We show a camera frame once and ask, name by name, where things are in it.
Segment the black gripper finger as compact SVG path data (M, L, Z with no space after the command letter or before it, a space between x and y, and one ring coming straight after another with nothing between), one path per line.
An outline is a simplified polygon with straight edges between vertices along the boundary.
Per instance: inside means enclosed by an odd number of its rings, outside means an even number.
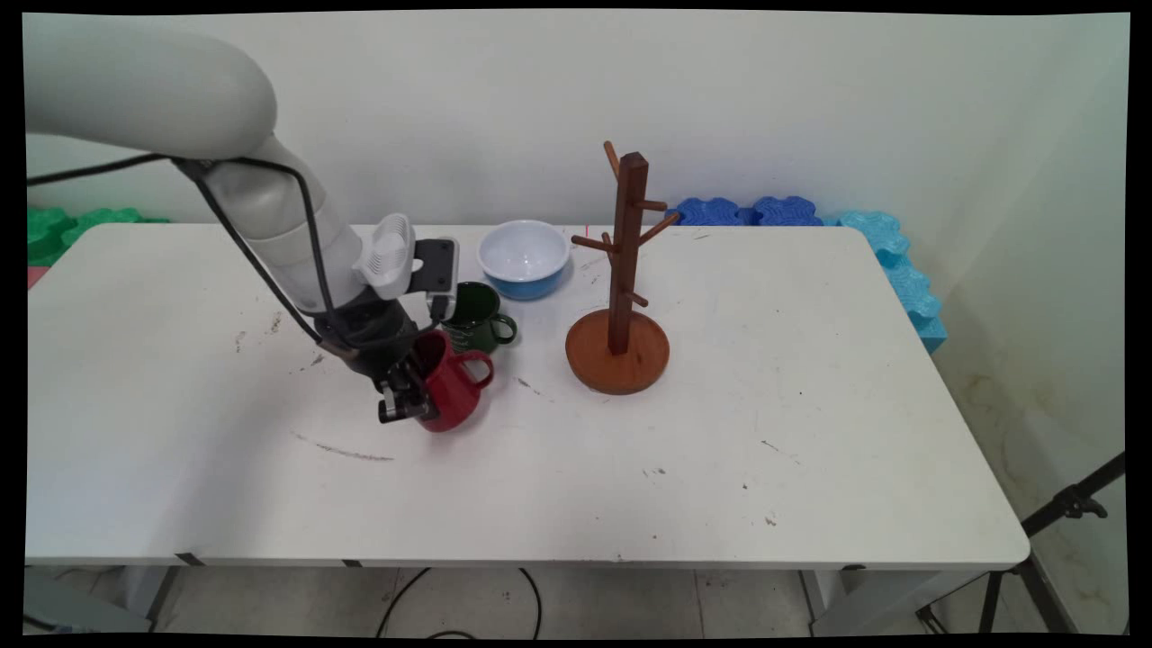
M419 366L392 366L387 376L377 383L382 397L378 405L378 419L388 424L414 419L420 424L439 419L439 409L429 393L427 382L420 376Z

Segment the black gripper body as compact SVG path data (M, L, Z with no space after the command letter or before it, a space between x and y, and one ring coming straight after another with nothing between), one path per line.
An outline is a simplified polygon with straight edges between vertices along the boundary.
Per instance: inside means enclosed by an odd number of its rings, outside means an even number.
M403 399L425 399L420 361L414 349L433 325L419 327L399 300L353 300L335 309L342 344L355 355L346 360L354 372L370 379L378 393Z

